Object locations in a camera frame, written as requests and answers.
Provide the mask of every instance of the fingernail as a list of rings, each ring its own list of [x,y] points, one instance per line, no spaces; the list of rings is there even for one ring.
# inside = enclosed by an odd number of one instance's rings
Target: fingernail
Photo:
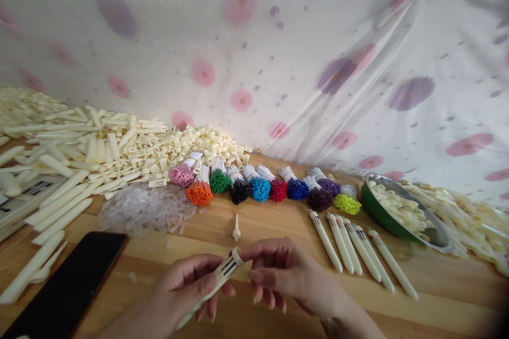
[[[259,270],[250,270],[248,272],[248,277],[254,283],[260,284],[264,280],[264,274]]]

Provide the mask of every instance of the bowl rim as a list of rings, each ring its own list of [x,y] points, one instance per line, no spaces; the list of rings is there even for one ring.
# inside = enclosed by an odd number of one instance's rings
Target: bowl rim
[[[426,218],[433,223],[433,225],[435,226],[435,229],[438,231],[438,234],[440,236],[445,236],[448,239],[449,243],[446,246],[444,246],[444,247],[433,245],[433,244],[431,244],[431,243],[429,243],[427,241],[424,241],[419,236],[417,236],[414,233],[410,232],[405,226],[403,226],[399,222],[397,222],[396,219],[394,219],[394,217],[392,217],[391,214],[389,212],[387,212],[387,209],[385,209],[384,206],[382,206],[382,204],[380,204],[380,202],[376,199],[375,195],[373,194],[373,191],[371,190],[371,187],[368,184],[369,181],[372,181],[371,179],[373,177],[376,177],[377,179],[384,179],[384,182],[391,183],[391,185],[395,186],[398,189],[398,191],[401,191],[401,193],[404,195],[405,199],[408,199],[408,200],[411,200],[411,201],[415,201],[416,203],[418,203],[419,204],[419,208],[423,210],[424,214],[426,215]],[[433,249],[436,249],[439,252],[442,252],[442,253],[452,253],[454,251],[454,242],[452,241],[451,236],[444,229],[444,227],[442,225],[443,223],[440,221],[440,219],[437,216],[435,216],[435,214],[433,212],[431,212],[428,209],[428,207],[426,207],[419,200],[417,200],[410,192],[408,192],[403,186],[401,186],[399,183],[395,182],[394,180],[391,180],[388,177],[385,177],[385,176],[383,176],[383,175],[381,175],[379,173],[376,173],[376,172],[369,172],[369,173],[367,173],[364,176],[364,182],[365,182],[366,187],[369,190],[370,194],[375,198],[377,203],[383,208],[385,213],[387,213],[389,215],[389,217],[392,220],[394,220],[400,227],[402,227],[404,230],[406,230],[408,233],[410,233],[412,236],[417,238],[420,242],[422,242],[426,246],[432,247]]]

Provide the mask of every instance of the power strip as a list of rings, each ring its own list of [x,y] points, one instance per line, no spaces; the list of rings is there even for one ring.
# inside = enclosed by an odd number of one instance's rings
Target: power strip
[[[42,201],[66,181],[60,175],[41,175],[28,184],[19,196],[0,198],[0,242],[25,225]]]

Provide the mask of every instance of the pen barrel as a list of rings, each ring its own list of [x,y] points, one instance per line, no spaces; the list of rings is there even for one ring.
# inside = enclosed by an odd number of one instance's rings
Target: pen barrel
[[[341,235],[341,231],[339,230],[336,218],[333,215],[331,216],[327,215],[327,222],[329,223],[330,230],[332,231],[332,235],[334,236],[334,240],[336,241],[336,245],[338,246],[339,254],[341,255],[341,259],[343,260],[346,269],[350,274],[355,273],[352,259],[350,258],[350,254],[348,253],[348,249],[343,240],[343,236]]]

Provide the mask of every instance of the pile of pen parts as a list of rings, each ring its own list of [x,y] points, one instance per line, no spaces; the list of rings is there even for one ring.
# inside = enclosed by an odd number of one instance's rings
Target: pile of pen parts
[[[19,195],[41,174],[67,178],[25,221],[41,232],[33,241],[38,245],[48,239],[48,228],[58,219],[85,210],[92,202],[91,195],[101,194],[109,200],[127,184],[137,182],[146,182],[151,188],[166,186],[168,172],[193,151],[201,153],[196,174],[202,165],[212,165],[216,157],[226,166],[242,167],[249,162],[245,152],[251,152],[211,127],[187,126],[180,131],[162,121],[126,113],[69,107],[26,88],[0,87],[0,110],[0,132],[6,135],[0,136],[0,146],[9,137],[26,138],[34,145],[28,150],[16,146],[0,155],[0,167],[11,160],[18,163],[0,169],[6,196]]]
[[[471,250],[491,262],[497,271],[509,277],[509,218],[484,202],[474,203],[467,196],[429,184],[401,181],[422,204],[434,212],[454,241],[454,256],[468,258]]]

